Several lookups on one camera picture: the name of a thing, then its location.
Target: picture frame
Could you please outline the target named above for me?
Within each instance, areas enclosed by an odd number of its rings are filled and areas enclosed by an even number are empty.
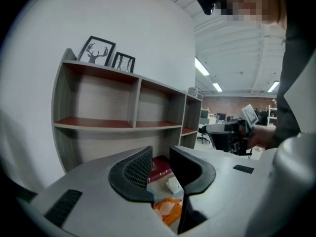
[[[115,46],[116,44],[111,41],[90,36],[80,51],[77,61],[108,66]]]
[[[112,63],[112,68],[133,73],[135,60],[135,57],[117,52]]]

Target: ceiling light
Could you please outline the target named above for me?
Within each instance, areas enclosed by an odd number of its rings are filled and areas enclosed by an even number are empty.
[[[273,85],[271,86],[271,88],[268,90],[268,93],[272,92],[276,87],[277,85],[279,84],[280,82],[279,81],[275,81],[273,83]]]
[[[218,83],[213,83],[213,86],[217,89],[218,92],[223,92]]]
[[[196,58],[196,68],[202,73],[204,76],[209,76],[209,72],[202,65],[202,63]]]

